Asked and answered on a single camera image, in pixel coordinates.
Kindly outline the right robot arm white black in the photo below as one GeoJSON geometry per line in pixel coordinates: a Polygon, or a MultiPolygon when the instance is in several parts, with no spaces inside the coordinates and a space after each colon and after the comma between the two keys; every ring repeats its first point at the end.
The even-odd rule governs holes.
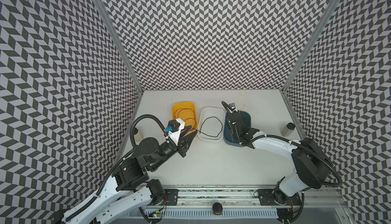
{"type": "Polygon", "coordinates": [[[320,189],[324,185],[339,187],[343,184],[333,162],[313,139],[294,141],[278,135],[261,133],[246,123],[245,117],[240,114],[235,104],[222,101],[222,106],[228,113],[226,122],[235,143],[241,147],[280,155],[293,164],[293,173],[283,177],[271,190],[272,199],[277,205],[287,204],[298,192],[311,188],[320,189]]]}

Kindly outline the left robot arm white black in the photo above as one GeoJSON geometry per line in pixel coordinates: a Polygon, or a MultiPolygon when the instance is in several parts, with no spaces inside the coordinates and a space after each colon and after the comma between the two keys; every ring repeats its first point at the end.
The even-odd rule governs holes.
{"type": "Polygon", "coordinates": [[[55,212],[54,224],[110,224],[126,213],[162,202],[165,189],[158,179],[150,179],[173,155],[186,156],[197,132],[178,118],[167,126],[150,114],[141,115],[131,125],[129,138],[132,149],[122,156],[104,177],[99,188],[77,206],[55,212]],[[137,143],[137,124],[152,119],[161,129],[165,141],[153,137],[137,143]]]}

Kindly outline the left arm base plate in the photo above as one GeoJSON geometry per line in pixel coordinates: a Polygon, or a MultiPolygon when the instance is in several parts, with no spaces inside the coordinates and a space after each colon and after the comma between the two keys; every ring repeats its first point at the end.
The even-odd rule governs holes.
{"type": "Polygon", "coordinates": [[[178,203],[179,189],[169,188],[165,189],[165,194],[163,196],[160,205],[165,206],[176,206],[178,203]]]}

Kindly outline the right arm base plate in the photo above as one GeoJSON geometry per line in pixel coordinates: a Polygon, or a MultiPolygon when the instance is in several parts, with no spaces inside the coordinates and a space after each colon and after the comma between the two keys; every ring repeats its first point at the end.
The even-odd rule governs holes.
{"type": "Polygon", "coordinates": [[[280,190],[275,189],[258,189],[257,197],[261,206],[300,206],[301,198],[296,193],[289,197],[280,190]]]}

